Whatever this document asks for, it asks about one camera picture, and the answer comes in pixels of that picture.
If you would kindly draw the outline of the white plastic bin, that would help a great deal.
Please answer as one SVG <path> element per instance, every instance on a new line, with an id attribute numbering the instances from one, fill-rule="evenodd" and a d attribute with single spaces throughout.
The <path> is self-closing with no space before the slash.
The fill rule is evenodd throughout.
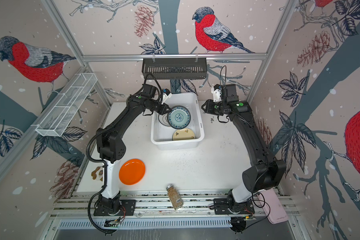
<path id="1" fill-rule="evenodd" d="M 186 128 L 191 129 L 196 136 L 193 140 L 173 141 L 172 137 L 176 129 L 161 125 L 158 121 L 159 114 L 154 113 L 152 117 L 151 142 L 162 151 L 196 148 L 205 137 L 197 95 L 195 93 L 174 94 L 165 103 L 171 109 L 175 106 L 184 106 L 190 111 L 191 122 Z"/>

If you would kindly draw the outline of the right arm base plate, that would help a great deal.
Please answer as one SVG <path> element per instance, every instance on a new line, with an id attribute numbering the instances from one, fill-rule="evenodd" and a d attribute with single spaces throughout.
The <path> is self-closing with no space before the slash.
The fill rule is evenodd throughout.
<path id="1" fill-rule="evenodd" d="M 236 203 L 233 198 L 213 199 L 213 204 L 209 206 L 216 215 L 253 215 L 255 213 L 251 201 Z"/>

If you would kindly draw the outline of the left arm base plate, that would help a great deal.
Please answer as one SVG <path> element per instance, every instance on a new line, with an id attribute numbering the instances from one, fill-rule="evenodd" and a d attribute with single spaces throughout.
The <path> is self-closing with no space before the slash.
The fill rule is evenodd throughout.
<path id="1" fill-rule="evenodd" d="M 97 200 L 95 204 L 94 216 L 133 216 L 136 207 L 136 200 Z"/>

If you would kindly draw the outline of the glass spice jar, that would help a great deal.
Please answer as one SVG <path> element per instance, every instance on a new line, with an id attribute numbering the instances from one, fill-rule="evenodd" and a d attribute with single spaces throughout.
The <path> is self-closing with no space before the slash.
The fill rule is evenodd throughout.
<path id="1" fill-rule="evenodd" d="M 174 185 L 172 184 L 168 185 L 166 187 L 166 190 L 168 192 L 168 197 L 173 205 L 174 210 L 177 211 L 184 205 L 183 199 L 181 198 L 178 190 Z"/>

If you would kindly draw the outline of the orange plate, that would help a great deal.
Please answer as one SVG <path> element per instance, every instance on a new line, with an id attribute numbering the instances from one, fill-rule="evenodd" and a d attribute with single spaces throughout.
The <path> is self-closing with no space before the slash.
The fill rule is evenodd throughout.
<path id="1" fill-rule="evenodd" d="M 145 163 L 139 159 L 125 162 L 119 171 L 119 179 L 124 185 L 135 185 L 142 180 L 146 172 Z"/>

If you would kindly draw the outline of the brown white dog coaster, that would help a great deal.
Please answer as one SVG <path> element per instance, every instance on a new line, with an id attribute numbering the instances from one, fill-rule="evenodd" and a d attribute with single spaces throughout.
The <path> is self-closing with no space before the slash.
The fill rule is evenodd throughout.
<path id="1" fill-rule="evenodd" d="M 96 167 L 91 172 L 91 177 L 94 181 L 103 181 L 103 175 L 104 175 L 103 167 Z"/>

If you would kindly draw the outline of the white plate green rim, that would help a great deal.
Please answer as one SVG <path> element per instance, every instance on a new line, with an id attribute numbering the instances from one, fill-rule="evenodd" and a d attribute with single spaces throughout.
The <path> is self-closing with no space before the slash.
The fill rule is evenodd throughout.
<path id="1" fill-rule="evenodd" d="M 158 121 L 161 125 L 165 126 L 165 127 L 170 127 L 170 123 L 168 121 L 168 114 L 164 114 L 164 115 L 158 115 Z"/>

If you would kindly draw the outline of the black hanging wall basket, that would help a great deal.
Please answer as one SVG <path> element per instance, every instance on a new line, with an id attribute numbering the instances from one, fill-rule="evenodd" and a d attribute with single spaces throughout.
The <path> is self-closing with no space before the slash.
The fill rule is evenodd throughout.
<path id="1" fill-rule="evenodd" d="M 157 80 L 201 80 L 207 77 L 206 58 L 144 59 L 142 74 Z"/>

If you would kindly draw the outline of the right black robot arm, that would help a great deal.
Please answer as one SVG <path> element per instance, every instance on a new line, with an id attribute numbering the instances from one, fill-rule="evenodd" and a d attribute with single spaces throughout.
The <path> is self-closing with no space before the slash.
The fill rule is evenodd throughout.
<path id="1" fill-rule="evenodd" d="M 242 173 L 242 182 L 227 197 L 229 209 L 241 212 L 253 195 L 279 185 L 286 171 L 286 164 L 277 160 L 266 145 L 254 120 L 253 111 L 246 101 L 240 101 L 235 84 L 212 87 L 212 100 L 202 105 L 210 115 L 224 116 L 234 124 L 247 148 L 251 167 Z"/>

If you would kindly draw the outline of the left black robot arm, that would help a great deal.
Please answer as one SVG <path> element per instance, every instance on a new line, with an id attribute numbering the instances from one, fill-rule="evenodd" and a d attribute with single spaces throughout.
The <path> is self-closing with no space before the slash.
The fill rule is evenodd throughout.
<path id="1" fill-rule="evenodd" d="M 103 173 L 103 185 L 99 192 L 95 193 L 89 200 L 87 212 L 88 217 L 97 230 L 105 235 L 112 235 L 117 230 L 103 229 L 95 223 L 91 214 L 91 205 L 94 198 L 95 208 L 100 207 L 106 214 L 116 215 L 122 211 L 121 220 L 127 215 L 127 210 L 120 200 L 119 185 L 110 179 L 114 168 L 120 164 L 127 147 L 123 142 L 123 136 L 133 121 L 143 115 L 145 110 L 151 113 L 165 115 L 172 109 L 165 103 L 172 96 L 169 89 L 162 89 L 152 73 L 144 78 L 142 87 L 126 100 L 126 107 L 119 116 L 105 128 L 99 128 L 96 134 L 90 139 L 86 148 L 86 157 L 93 163 L 101 163 Z"/>

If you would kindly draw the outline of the small circuit board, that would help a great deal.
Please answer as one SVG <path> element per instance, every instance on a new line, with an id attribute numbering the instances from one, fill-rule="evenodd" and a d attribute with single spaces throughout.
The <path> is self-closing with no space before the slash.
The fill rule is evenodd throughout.
<path id="1" fill-rule="evenodd" d="M 105 220 L 104 227 L 105 228 L 118 228 L 122 223 L 121 219 L 107 219 Z"/>

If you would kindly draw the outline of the pink flat case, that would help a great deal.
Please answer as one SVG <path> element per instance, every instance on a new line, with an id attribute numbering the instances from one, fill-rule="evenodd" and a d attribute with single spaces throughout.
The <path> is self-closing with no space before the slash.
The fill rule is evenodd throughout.
<path id="1" fill-rule="evenodd" d="M 263 210 L 273 225 L 289 220 L 289 217 L 273 189 L 261 191 L 259 199 L 265 201 Z"/>

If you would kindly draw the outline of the beige plate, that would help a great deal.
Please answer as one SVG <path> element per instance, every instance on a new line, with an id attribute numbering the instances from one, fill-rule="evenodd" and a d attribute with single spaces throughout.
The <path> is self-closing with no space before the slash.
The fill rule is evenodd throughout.
<path id="1" fill-rule="evenodd" d="M 172 140 L 173 141 L 193 140 L 195 136 L 196 136 L 195 133 L 191 129 L 184 128 L 184 129 L 176 130 L 173 134 Z"/>

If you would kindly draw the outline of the teal patterned plate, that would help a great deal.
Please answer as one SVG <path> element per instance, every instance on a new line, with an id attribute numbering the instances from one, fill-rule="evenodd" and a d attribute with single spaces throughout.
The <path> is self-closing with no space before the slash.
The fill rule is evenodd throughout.
<path id="1" fill-rule="evenodd" d="M 186 128 L 191 122 L 190 111 L 184 106 L 175 106 L 168 113 L 167 120 L 169 125 L 176 130 Z"/>

